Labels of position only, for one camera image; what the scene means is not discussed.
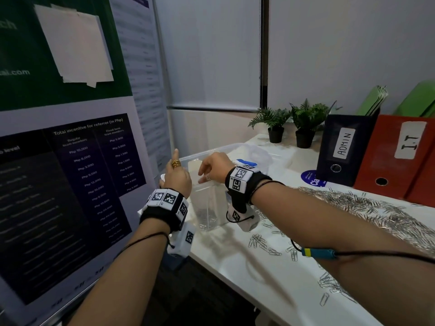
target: fern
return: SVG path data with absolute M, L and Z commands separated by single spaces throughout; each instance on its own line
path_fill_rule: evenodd
M 248 127 L 254 128 L 258 123 L 265 123 L 269 128 L 282 127 L 290 118 L 291 111 L 287 109 L 258 109 L 257 115 L 249 122 Z
M 328 116 L 334 104 L 335 102 L 331 107 L 327 107 L 322 103 L 310 106 L 307 99 L 301 104 L 300 107 L 290 103 L 291 118 L 299 130 L 317 130 L 326 120 L 326 117 Z

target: binder label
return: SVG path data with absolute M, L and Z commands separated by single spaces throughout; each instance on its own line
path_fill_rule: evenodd
M 346 159 L 348 157 L 354 135 L 355 129 L 353 128 L 343 127 L 340 129 L 334 154 L 332 155 L 334 158 Z
M 416 157 L 417 148 L 420 144 L 423 131 L 425 131 L 426 123 L 426 121 L 406 121 L 402 123 L 394 158 L 414 159 Z

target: gold ring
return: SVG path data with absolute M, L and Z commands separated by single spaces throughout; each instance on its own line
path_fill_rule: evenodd
M 173 160 L 171 162 L 171 165 L 172 165 L 172 168 L 175 168 L 175 167 L 181 166 L 181 162 L 180 162 L 180 160 Z

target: binder ring hole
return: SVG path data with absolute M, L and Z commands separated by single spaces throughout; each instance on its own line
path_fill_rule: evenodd
M 335 173 L 339 173 L 341 171 L 341 166 L 340 165 L 332 165 L 331 170 Z
M 388 180 L 383 177 L 377 178 L 375 182 L 380 186 L 386 186 L 388 184 Z

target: white desk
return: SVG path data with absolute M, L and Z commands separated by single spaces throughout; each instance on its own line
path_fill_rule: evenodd
M 318 142 L 313 143 L 313 149 L 298 149 L 292 138 L 280 144 L 271 144 L 267 135 L 259 134 L 247 143 L 258 145 L 271 154 L 274 163 L 269 168 L 269 175 L 273 179 L 292 187 L 313 188 L 302 181 L 300 174 L 316 169 Z M 328 183 L 323 189 L 328 187 L 342 192 L 362 193 L 334 183 Z M 404 206 L 411 216 L 435 228 L 433 208 L 411 206 L 405 201 L 370 193 L 366 197 Z M 188 219 L 194 217 L 193 208 L 189 208 Z M 190 256 L 282 325 L 380 325 L 359 304 L 339 292 L 321 288 L 318 280 L 325 271 L 314 259 L 300 253 L 297 261 L 292 261 L 291 254 L 286 252 L 286 248 L 291 246 L 289 238 L 272 234 L 274 230 L 277 229 L 267 228 L 261 223 L 251 233 L 245 233 L 236 224 L 230 223 L 209 232 L 198 230 Z M 282 256 L 269 255 L 259 247 L 248 247 L 251 236 L 256 233 L 261 234 L 267 245 L 281 252 Z M 324 293 L 329 298 L 321 306 Z

